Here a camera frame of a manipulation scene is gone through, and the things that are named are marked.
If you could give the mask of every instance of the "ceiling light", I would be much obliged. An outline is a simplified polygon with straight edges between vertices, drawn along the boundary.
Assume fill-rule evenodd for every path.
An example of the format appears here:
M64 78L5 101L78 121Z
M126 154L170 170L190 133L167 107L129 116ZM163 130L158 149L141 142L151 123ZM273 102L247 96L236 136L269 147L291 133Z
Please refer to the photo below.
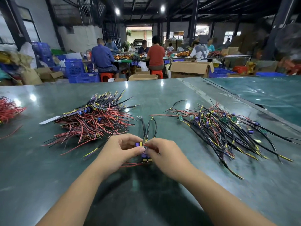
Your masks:
M162 5L162 6L161 6L161 12L163 13L164 11L165 11L165 6Z
M117 16L119 16L120 15L120 10L118 8L115 8L115 13L116 13Z

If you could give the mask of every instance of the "stool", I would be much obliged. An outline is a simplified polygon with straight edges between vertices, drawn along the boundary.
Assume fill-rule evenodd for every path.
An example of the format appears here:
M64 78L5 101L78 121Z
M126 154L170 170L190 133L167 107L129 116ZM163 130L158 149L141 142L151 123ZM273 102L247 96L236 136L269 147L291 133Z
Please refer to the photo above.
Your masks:
M235 66L232 71L235 71L238 74L247 74L248 67L246 67L246 66Z
M163 71L162 70L152 70L151 74L157 74L160 77L159 79L163 78Z
M101 82L107 82L109 78L114 78L114 74L113 73L107 73L107 72L104 72L104 73L101 73L100 74L100 81Z

